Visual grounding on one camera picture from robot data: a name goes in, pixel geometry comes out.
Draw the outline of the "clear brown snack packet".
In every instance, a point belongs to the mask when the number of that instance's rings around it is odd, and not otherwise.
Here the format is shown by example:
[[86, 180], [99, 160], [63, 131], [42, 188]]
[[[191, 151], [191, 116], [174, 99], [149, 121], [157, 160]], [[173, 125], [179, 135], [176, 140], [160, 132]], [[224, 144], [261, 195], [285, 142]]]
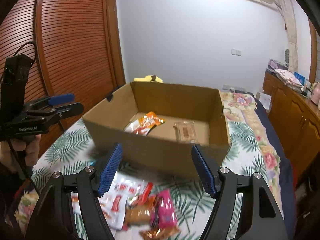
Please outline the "clear brown snack packet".
[[183, 143], [197, 143], [197, 135], [195, 130], [195, 122], [180, 121], [174, 123], [176, 140]]

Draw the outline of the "orange white snack packet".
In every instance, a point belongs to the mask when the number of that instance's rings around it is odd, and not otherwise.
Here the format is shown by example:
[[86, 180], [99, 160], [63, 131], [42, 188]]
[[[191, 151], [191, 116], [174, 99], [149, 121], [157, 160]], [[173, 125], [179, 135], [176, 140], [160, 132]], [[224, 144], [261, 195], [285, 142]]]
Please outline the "orange white snack packet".
[[152, 129], [164, 123], [165, 120], [163, 118], [158, 117], [154, 112], [149, 112], [137, 120], [130, 122], [124, 128], [124, 131], [136, 135], [147, 136]]

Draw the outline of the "pink snack packet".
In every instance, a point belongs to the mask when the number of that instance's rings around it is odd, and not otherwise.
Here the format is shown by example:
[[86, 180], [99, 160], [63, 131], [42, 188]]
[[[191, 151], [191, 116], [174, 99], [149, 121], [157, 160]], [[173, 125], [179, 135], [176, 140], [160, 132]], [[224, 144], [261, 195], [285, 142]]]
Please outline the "pink snack packet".
[[177, 217], [169, 189], [156, 195], [150, 225], [152, 228], [158, 229], [173, 228], [177, 225]]

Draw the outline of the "white red snack packet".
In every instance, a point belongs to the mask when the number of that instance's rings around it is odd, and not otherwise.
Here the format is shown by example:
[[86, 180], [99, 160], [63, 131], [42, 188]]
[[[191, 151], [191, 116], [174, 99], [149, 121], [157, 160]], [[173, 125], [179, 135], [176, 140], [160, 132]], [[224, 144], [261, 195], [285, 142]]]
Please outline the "white red snack packet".
[[121, 230], [126, 210], [144, 204], [153, 188], [153, 183], [116, 172], [110, 189], [99, 197], [99, 203], [108, 226]]

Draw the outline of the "green leaf pattern cloth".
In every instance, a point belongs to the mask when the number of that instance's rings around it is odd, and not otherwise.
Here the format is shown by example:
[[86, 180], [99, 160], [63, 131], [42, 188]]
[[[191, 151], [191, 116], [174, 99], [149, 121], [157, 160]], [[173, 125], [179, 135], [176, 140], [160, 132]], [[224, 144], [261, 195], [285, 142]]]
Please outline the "green leaf pattern cloth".
[[[259, 172], [266, 177], [266, 168], [257, 139], [251, 128], [235, 121], [228, 122], [231, 149], [222, 165], [235, 174], [250, 176]], [[63, 175], [80, 172], [92, 164], [97, 155], [94, 142], [82, 119], [63, 133], [33, 168], [32, 180], [41, 191], [53, 172]], [[215, 200], [205, 193], [199, 180], [182, 179], [145, 170], [122, 162], [118, 175], [134, 182], [153, 182], [153, 193], [169, 189], [179, 232], [170, 239], [200, 239]]]

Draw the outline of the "brown cardboard box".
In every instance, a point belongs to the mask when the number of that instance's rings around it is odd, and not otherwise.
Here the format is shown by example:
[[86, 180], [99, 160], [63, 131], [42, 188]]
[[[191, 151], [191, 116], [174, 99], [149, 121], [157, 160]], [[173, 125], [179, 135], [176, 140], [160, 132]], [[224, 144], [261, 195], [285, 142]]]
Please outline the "brown cardboard box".
[[[147, 135], [126, 131], [131, 122], [149, 112], [164, 123]], [[220, 91], [207, 87], [128, 83], [88, 111], [83, 121], [98, 150], [120, 143], [124, 161], [187, 179], [198, 175], [191, 158], [192, 145], [177, 139], [178, 122], [194, 124], [196, 141], [218, 164], [231, 144]]]

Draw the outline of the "orange brown snack packet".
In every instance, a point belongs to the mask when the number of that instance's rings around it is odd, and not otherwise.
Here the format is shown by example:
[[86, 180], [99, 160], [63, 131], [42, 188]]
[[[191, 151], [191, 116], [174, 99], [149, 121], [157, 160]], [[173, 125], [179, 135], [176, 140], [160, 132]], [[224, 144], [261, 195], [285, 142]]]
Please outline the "orange brown snack packet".
[[148, 197], [144, 204], [138, 204], [135, 207], [126, 210], [124, 224], [126, 225], [149, 225], [148, 230], [139, 232], [143, 239], [168, 239], [172, 235], [180, 232], [176, 225], [173, 228], [158, 229], [150, 225], [151, 213], [153, 212], [153, 203], [156, 195]]

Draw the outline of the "floral bed sheet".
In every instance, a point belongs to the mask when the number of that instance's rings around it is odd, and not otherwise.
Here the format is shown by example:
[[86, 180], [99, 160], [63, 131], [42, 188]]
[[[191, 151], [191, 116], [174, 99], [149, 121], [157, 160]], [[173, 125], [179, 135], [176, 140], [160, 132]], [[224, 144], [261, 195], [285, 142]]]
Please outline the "floral bed sheet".
[[[223, 166], [234, 173], [249, 176], [262, 174], [276, 202], [282, 206], [280, 178], [280, 147], [266, 134], [268, 118], [259, 103], [245, 94], [223, 93], [231, 148]], [[49, 176], [59, 170], [68, 175], [79, 172], [93, 160], [94, 143], [84, 122], [77, 121], [40, 159], [33, 172], [37, 188], [41, 190]], [[153, 182], [153, 193], [169, 190], [177, 216], [177, 230], [167, 239], [199, 239], [215, 201], [204, 191], [200, 181], [150, 173], [129, 163], [122, 163], [116, 173], [116, 182], [127, 186]]]

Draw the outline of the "wooden slatted wardrobe door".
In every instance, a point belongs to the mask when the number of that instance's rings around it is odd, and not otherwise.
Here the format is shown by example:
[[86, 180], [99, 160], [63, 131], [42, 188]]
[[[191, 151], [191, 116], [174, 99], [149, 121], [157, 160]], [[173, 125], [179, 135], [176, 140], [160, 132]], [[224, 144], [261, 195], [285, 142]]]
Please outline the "wooden slatted wardrobe door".
[[34, 58], [25, 100], [72, 93], [85, 111], [116, 88], [108, 0], [1, 0], [1, 62]]

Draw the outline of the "yellow pikachu plush toy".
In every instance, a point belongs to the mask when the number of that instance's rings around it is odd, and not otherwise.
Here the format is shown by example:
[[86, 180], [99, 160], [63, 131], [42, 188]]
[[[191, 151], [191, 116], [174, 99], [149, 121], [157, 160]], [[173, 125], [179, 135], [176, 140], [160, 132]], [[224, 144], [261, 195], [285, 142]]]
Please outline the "yellow pikachu plush toy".
[[156, 82], [163, 83], [163, 80], [156, 75], [147, 75], [145, 77], [136, 77], [133, 79], [134, 82]]

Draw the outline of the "wooden sideboard cabinet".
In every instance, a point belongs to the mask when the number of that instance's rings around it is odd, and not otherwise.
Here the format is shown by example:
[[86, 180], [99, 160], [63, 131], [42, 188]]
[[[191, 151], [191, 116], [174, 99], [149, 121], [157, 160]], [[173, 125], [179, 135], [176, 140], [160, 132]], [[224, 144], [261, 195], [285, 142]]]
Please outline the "wooden sideboard cabinet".
[[300, 178], [319, 153], [319, 109], [269, 72], [263, 91], [271, 96], [269, 121]]

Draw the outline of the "folded floral cloth stack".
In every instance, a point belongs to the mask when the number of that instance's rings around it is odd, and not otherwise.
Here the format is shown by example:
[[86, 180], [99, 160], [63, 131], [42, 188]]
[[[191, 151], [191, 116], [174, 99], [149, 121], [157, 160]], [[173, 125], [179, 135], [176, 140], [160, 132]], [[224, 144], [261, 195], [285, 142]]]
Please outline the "folded floral cloth stack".
[[290, 71], [284, 69], [276, 69], [275, 72], [286, 84], [302, 87], [301, 82]]

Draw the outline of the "pink kettle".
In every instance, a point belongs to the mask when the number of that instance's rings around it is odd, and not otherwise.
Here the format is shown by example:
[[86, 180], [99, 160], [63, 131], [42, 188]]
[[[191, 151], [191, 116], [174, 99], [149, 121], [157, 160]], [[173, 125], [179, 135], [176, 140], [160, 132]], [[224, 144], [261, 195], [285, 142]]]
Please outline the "pink kettle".
[[311, 88], [312, 88], [312, 93], [311, 93], [311, 96], [310, 96], [310, 100], [315, 105], [318, 105], [319, 104], [319, 100], [320, 100], [320, 84], [319, 84], [319, 82], [313, 83]]

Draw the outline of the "beige floral curtain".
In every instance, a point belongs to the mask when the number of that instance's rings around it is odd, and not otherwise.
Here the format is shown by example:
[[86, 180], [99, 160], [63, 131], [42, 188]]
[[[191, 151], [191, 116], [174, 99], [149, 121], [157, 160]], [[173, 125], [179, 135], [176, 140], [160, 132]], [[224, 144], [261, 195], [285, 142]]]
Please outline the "beige floral curtain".
[[278, 0], [286, 25], [287, 38], [289, 42], [289, 71], [298, 71], [298, 45], [296, 19], [291, 0]]

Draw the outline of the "white wall switch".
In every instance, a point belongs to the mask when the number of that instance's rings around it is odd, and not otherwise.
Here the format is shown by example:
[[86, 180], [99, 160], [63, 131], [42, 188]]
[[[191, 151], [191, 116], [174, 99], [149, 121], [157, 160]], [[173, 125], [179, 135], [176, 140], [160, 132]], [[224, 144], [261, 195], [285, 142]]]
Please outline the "white wall switch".
[[237, 49], [231, 49], [231, 54], [234, 56], [241, 56], [241, 51]]

